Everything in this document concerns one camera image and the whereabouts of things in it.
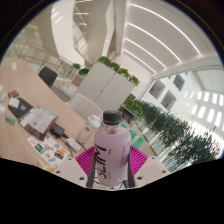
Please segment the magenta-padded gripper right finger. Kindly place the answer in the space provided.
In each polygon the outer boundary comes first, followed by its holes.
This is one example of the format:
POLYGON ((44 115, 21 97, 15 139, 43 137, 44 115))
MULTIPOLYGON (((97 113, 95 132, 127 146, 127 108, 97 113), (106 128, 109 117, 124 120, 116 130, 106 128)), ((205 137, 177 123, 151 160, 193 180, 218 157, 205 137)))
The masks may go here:
POLYGON ((130 188, 140 188, 159 180, 170 172, 156 156, 147 156, 131 146, 128 162, 128 184, 130 188))

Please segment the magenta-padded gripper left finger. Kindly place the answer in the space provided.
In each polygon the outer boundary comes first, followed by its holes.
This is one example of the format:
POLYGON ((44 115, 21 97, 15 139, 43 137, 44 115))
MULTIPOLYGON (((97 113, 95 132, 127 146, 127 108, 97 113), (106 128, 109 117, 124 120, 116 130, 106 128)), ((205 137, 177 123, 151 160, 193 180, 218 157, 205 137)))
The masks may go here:
POLYGON ((92 188, 95 179, 94 147, 75 158, 67 157, 54 174, 79 186, 92 188))

